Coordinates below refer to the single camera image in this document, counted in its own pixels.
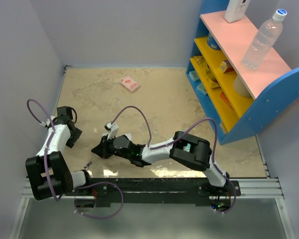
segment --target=toy shelf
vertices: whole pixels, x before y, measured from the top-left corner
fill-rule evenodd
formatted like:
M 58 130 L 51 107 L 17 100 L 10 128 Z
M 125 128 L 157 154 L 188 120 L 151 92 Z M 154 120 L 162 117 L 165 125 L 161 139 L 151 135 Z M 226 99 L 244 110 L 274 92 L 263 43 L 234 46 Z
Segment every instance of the toy shelf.
M 224 19 L 228 2 L 229 0 L 203 1 L 186 71 L 205 114 L 221 126 L 217 135 L 220 144 L 256 135 L 299 97 L 299 67 L 291 70 L 275 49 L 269 51 L 256 70 L 247 70 L 241 65 L 241 60 L 258 30 L 246 16 L 240 21 L 228 23 Z M 207 45 L 209 32 L 221 50 Z M 210 88 L 194 56 L 205 58 L 220 88 Z M 226 59 L 235 71 L 221 72 L 219 65 Z M 189 72 L 193 70 L 204 85 L 207 96 L 196 90 L 199 82 L 193 82 L 189 76 Z M 244 98 L 233 89 L 237 75 L 252 98 Z M 233 109 L 220 97 L 222 92 Z

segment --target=wall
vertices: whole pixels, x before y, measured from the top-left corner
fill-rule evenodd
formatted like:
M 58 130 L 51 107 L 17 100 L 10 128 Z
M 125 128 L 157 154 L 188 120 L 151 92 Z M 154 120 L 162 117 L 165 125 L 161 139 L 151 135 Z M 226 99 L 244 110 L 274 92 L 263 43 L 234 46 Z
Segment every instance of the wall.
M 201 0 L 31 0 L 61 61 L 183 66 Z
M 288 11 L 275 49 L 290 67 L 299 66 L 299 0 L 281 0 Z M 299 239 L 299 99 L 259 134 L 270 175 L 279 177 L 286 208 Z
M 61 83 L 62 64 L 31 3 L 0 0 L 0 239 L 8 237 L 14 221 L 25 160 L 45 135 L 26 100 L 36 98 L 52 113 Z

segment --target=pink and white package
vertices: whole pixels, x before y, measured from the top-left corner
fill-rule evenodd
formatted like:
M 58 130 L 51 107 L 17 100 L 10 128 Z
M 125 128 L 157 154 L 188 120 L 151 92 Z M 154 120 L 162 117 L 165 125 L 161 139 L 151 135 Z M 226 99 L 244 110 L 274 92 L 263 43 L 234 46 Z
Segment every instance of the pink and white package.
M 125 76 L 123 79 L 121 79 L 121 84 L 131 93 L 136 91 L 141 86 L 130 76 Z

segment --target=clear plastic bottle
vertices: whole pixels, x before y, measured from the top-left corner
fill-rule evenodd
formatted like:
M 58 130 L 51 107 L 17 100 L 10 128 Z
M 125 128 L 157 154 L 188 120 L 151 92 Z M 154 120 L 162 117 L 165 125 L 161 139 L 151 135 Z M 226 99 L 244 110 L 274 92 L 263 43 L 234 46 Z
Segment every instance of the clear plastic bottle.
M 257 69 L 283 31 L 282 21 L 287 11 L 278 9 L 272 19 L 265 21 L 250 44 L 241 64 L 249 70 Z

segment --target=white bottle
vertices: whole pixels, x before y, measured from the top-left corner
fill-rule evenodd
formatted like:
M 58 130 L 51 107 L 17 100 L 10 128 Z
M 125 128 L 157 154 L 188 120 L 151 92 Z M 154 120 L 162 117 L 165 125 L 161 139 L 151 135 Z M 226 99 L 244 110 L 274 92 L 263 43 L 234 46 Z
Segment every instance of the white bottle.
M 282 21 L 287 11 L 278 9 L 273 18 L 265 21 L 250 44 L 241 64 L 249 70 L 257 69 L 283 31 Z
M 250 0 L 230 0 L 225 13 L 225 20 L 229 23 L 243 19 Z

